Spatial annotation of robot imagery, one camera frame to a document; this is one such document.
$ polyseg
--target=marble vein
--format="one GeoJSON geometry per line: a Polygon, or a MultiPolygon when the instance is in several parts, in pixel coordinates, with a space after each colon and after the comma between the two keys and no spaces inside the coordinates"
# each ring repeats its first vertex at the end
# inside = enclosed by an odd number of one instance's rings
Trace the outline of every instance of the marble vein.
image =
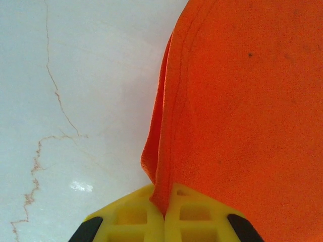
{"type": "Polygon", "coordinates": [[[51,79],[51,81],[52,81],[52,83],[53,83],[53,85],[55,87],[55,95],[57,96],[58,102],[60,104],[61,111],[64,114],[64,116],[65,116],[66,120],[68,121],[68,123],[76,131],[77,137],[71,137],[71,136],[68,136],[65,133],[63,133],[64,135],[62,135],[62,136],[48,136],[48,137],[44,137],[44,138],[42,138],[41,140],[38,141],[38,149],[36,150],[36,156],[33,158],[33,168],[30,171],[31,176],[33,178],[33,180],[32,180],[33,189],[31,190],[30,193],[24,195],[25,202],[24,202],[23,208],[24,208],[24,211],[25,211],[25,218],[10,222],[10,224],[13,227],[13,233],[15,234],[16,242],[20,241],[19,233],[17,231],[17,225],[20,224],[20,223],[29,222],[29,213],[28,213],[27,207],[32,205],[35,202],[35,193],[36,193],[36,191],[38,191],[40,189],[40,184],[39,184],[39,181],[37,180],[35,174],[38,171],[46,170],[46,169],[49,168],[49,167],[43,168],[41,166],[40,161],[39,161],[40,156],[41,156],[41,151],[42,151],[42,148],[43,148],[43,142],[45,142],[47,140],[50,140],[50,139],[56,139],[56,140],[71,139],[74,142],[74,144],[77,146],[74,138],[88,138],[87,135],[80,135],[78,129],[73,125],[73,123],[70,121],[69,117],[65,113],[63,105],[62,105],[61,97],[60,97],[60,94],[59,94],[59,88],[58,88],[58,86],[56,84],[56,81],[53,78],[53,75],[52,75],[51,70],[49,68],[50,54],[49,54],[49,34],[48,34],[48,4],[47,4],[46,0],[44,0],[44,4],[46,6],[46,21],[45,21],[45,24],[46,24],[46,37],[47,37],[47,44],[46,44],[47,63],[46,63],[46,69],[47,69],[49,77],[50,77],[50,79],[51,79]]]}
{"type": "MultiPolygon", "coordinates": [[[[19,240],[19,233],[17,231],[17,225],[19,223],[29,222],[29,213],[28,213],[27,207],[32,205],[35,202],[35,193],[36,193],[36,191],[38,191],[40,189],[39,181],[37,180],[35,174],[38,171],[47,170],[47,169],[52,167],[52,166],[50,166],[50,167],[47,167],[47,168],[43,168],[41,166],[41,164],[40,164],[39,160],[40,160],[41,151],[42,151],[42,148],[43,148],[43,143],[45,141],[51,140],[51,139],[55,139],[55,140],[71,139],[75,143],[74,138],[75,137],[71,137],[71,136],[68,136],[68,135],[64,134],[63,136],[44,137],[44,138],[42,138],[41,140],[38,141],[38,149],[36,150],[36,156],[33,159],[33,161],[34,161],[33,162],[33,168],[30,171],[31,176],[33,177],[33,180],[32,180],[32,182],[34,184],[33,189],[31,190],[30,193],[24,195],[24,197],[25,197],[25,202],[24,202],[25,218],[10,222],[10,224],[13,227],[13,233],[16,236],[16,242],[20,241],[19,240]]],[[[76,138],[88,138],[88,136],[84,135],[84,136],[78,136],[76,138]]]]}
{"type": "Polygon", "coordinates": [[[58,99],[58,102],[60,104],[60,108],[61,108],[61,111],[63,113],[63,115],[65,116],[66,120],[68,121],[68,123],[73,127],[73,129],[75,129],[76,133],[77,133],[77,136],[80,136],[80,133],[78,131],[78,129],[74,126],[74,124],[71,122],[71,120],[69,119],[69,117],[67,116],[67,114],[65,113],[64,111],[64,108],[63,108],[63,104],[62,104],[62,101],[61,101],[61,96],[59,94],[59,88],[57,86],[57,83],[50,71],[50,68],[49,68],[49,63],[50,63],[50,54],[49,54],[49,34],[48,34],[48,4],[46,2],[46,0],[44,0],[44,3],[45,3],[45,6],[46,6],[46,37],[47,37],[47,45],[46,45],[46,51],[47,51],[47,63],[46,63],[46,69],[47,69],[47,72],[49,74],[49,77],[51,79],[51,81],[53,82],[54,86],[55,86],[55,95],[57,96],[57,99],[58,99]]]}

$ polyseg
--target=orange cloth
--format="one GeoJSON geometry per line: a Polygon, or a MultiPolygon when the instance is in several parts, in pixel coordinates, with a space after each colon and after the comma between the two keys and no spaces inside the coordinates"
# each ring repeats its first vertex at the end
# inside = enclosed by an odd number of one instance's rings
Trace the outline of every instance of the orange cloth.
{"type": "Polygon", "coordinates": [[[239,209],[265,241],[323,241],[323,2],[189,0],[142,166],[239,209]]]}

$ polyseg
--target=fabric fold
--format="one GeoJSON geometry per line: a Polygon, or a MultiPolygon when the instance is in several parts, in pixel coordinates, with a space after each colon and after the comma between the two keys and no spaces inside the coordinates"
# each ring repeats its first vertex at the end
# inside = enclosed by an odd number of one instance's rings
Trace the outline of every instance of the fabric fold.
{"type": "Polygon", "coordinates": [[[241,210],[265,241],[323,241],[323,2],[189,0],[142,167],[241,210]]]}

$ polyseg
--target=white floor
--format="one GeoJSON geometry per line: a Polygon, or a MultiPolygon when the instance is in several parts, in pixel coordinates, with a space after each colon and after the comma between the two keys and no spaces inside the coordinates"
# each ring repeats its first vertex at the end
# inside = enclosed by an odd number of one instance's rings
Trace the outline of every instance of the white floor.
{"type": "Polygon", "coordinates": [[[140,167],[187,0],[0,0],[0,241],[67,241],[140,167]]]}

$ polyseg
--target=brown crack line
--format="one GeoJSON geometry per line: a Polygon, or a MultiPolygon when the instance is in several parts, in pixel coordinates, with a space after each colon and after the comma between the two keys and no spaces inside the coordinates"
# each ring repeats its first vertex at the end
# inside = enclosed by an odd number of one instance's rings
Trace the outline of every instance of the brown crack line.
{"type": "MultiPolygon", "coordinates": [[[[82,135],[82,136],[78,136],[78,138],[88,138],[88,136],[87,135],[82,135]]],[[[41,164],[39,162],[39,159],[40,159],[41,150],[42,150],[42,143],[44,141],[50,140],[50,139],[56,139],[56,140],[71,139],[75,143],[74,137],[71,137],[71,136],[68,136],[68,135],[63,135],[63,136],[60,136],[60,137],[52,135],[52,136],[42,138],[40,141],[38,141],[38,149],[36,150],[36,156],[34,157],[34,167],[31,170],[31,175],[33,177],[32,182],[34,183],[34,188],[31,190],[30,193],[24,195],[25,196],[24,210],[25,210],[26,218],[10,222],[10,224],[13,227],[12,231],[16,235],[16,242],[19,242],[19,234],[18,234],[18,231],[17,231],[17,224],[23,223],[23,222],[29,222],[29,213],[28,213],[28,210],[27,210],[27,206],[29,206],[29,205],[31,205],[31,204],[33,204],[35,202],[34,195],[35,195],[35,192],[37,190],[39,190],[39,181],[35,177],[35,173],[37,171],[47,169],[47,168],[43,168],[41,166],[41,164]]]]}
{"type": "Polygon", "coordinates": [[[80,136],[80,133],[79,131],[77,130],[77,128],[72,124],[72,122],[70,121],[70,119],[68,118],[68,116],[66,115],[64,109],[63,109],[63,105],[62,105],[62,102],[61,102],[61,97],[60,97],[60,94],[59,94],[59,89],[58,89],[58,86],[52,76],[52,73],[50,71],[50,68],[49,68],[49,62],[50,62],[50,55],[49,55],[49,35],[48,35],[48,4],[46,2],[46,0],[44,0],[44,3],[46,5],[46,37],[47,37],[47,45],[46,45],[46,50],[47,50],[47,63],[46,63],[46,68],[47,68],[47,72],[49,74],[49,77],[51,79],[51,81],[53,82],[54,86],[55,86],[55,94],[57,96],[57,99],[59,101],[59,104],[60,104],[60,107],[61,107],[61,111],[62,113],[64,114],[66,120],[69,122],[69,124],[75,129],[76,133],[77,133],[77,136],[79,137],[80,136]]]}

